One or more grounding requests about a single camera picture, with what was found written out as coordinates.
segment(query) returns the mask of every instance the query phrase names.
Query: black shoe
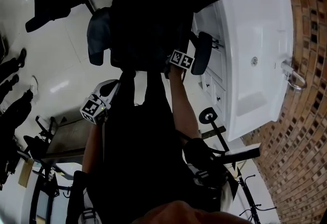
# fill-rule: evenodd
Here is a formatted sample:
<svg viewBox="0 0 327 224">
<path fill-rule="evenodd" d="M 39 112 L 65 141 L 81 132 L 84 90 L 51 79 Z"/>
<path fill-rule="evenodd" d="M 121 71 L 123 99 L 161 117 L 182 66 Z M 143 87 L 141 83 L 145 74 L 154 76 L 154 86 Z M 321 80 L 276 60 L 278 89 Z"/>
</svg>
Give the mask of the black shoe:
<svg viewBox="0 0 327 224">
<path fill-rule="evenodd" d="M 19 81 L 19 76 L 15 74 L 13 78 L 10 80 L 11 86 L 14 86 L 16 83 L 18 83 L 18 81 Z"/>
<path fill-rule="evenodd" d="M 27 54 L 26 49 L 25 48 L 21 49 L 20 55 L 19 55 L 19 57 L 17 59 L 18 67 L 19 68 L 23 68 L 24 67 L 26 54 Z"/>
</svg>

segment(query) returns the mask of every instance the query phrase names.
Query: white sink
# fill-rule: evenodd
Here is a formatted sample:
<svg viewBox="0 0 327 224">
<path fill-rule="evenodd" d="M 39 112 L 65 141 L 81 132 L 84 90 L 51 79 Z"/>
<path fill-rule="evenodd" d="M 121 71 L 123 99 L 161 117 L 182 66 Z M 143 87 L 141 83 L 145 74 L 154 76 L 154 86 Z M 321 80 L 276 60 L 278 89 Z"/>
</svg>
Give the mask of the white sink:
<svg viewBox="0 0 327 224">
<path fill-rule="evenodd" d="M 221 45 L 222 59 L 212 54 L 206 76 L 225 91 L 225 100 L 217 106 L 212 98 L 217 94 L 207 96 L 228 140 L 276 121 L 287 90 L 281 63 L 293 52 L 291 0 L 220 0 L 195 14 L 193 30 L 211 34 Z M 225 78 L 215 72 L 221 63 Z"/>
</svg>

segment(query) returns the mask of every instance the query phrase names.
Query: black metal frame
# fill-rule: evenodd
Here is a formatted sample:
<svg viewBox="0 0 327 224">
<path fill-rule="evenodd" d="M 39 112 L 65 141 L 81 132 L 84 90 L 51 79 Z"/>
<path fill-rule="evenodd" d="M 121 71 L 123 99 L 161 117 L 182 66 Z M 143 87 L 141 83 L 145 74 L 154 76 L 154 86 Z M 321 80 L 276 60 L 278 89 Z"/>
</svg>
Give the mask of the black metal frame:
<svg viewBox="0 0 327 224">
<path fill-rule="evenodd" d="M 215 119 L 217 118 L 217 114 L 215 113 L 215 111 L 213 110 L 213 108 L 208 108 L 208 109 L 205 109 L 204 111 L 201 112 L 200 116 L 199 116 L 199 120 L 200 122 L 204 123 L 204 124 L 211 124 L 212 127 L 214 128 L 215 130 L 215 133 L 216 135 L 218 136 L 219 138 L 219 141 L 221 142 L 224 150 L 227 152 L 229 151 L 229 148 L 223 138 L 223 136 L 221 135 L 221 132 L 220 130 L 218 129 L 218 127 L 216 126 L 215 124 Z M 241 216 L 243 213 L 245 213 L 246 211 L 250 210 L 251 211 L 251 215 L 249 217 L 249 221 L 252 221 L 254 220 L 254 223 L 255 224 L 261 224 L 260 220 L 259 220 L 259 216 L 258 216 L 258 213 L 257 213 L 257 210 L 259 211 L 267 211 L 267 210 L 272 210 L 272 209 L 276 209 L 277 207 L 274 207 L 274 208 L 270 208 L 270 209 L 259 209 L 258 206 L 261 206 L 261 204 L 255 204 L 254 200 L 253 200 L 253 197 L 251 195 L 251 192 L 248 188 L 248 186 L 246 185 L 246 180 L 248 178 L 251 178 L 251 177 L 254 177 L 255 175 L 251 175 L 251 176 L 248 176 L 245 180 L 243 180 L 242 178 L 242 175 L 241 175 L 241 172 L 240 170 L 237 168 L 237 171 L 238 171 L 238 177 L 239 177 L 239 181 L 238 183 L 241 185 L 243 191 L 244 191 L 244 194 L 246 196 L 246 199 L 250 205 L 250 209 L 247 209 L 245 211 L 243 211 L 239 216 Z"/>
</svg>

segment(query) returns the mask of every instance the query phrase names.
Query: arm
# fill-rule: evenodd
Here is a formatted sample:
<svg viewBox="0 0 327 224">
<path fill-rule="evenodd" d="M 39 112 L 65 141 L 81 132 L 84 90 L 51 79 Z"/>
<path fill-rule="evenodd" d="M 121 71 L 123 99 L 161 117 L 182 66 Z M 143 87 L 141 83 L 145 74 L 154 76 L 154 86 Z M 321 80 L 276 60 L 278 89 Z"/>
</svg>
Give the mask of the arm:
<svg viewBox="0 0 327 224">
<path fill-rule="evenodd" d="M 178 131 L 184 133 L 192 139 L 201 138 L 199 134 L 198 121 L 188 100 L 188 96 L 181 79 L 182 72 L 182 69 L 175 65 L 171 65 L 169 80 L 172 94 L 175 127 Z"/>
<path fill-rule="evenodd" d="M 93 125 L 84 152 L 82 171 L 94 173 L 102 163 L 102 133 L 99 125 Z"/>
</svg>

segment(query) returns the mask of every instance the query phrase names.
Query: sleeve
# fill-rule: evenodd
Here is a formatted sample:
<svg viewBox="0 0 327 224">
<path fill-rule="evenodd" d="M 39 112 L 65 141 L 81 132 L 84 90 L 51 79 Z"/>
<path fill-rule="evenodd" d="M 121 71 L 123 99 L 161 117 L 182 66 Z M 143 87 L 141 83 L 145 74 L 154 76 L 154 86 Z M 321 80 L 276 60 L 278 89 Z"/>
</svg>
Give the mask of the sleeve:
<svg viewBox="0 0 327 224">
<path fill-rule="evenodd" d="M 87 187 L 88 182 L 88 174 L 81 171 L 76 171 L 74 173 L 74 182 L 71 188 L 67 209 L 67 224 L 78 223 L 78 218 L 84 210 L 83 190 Z"/>
</svg>

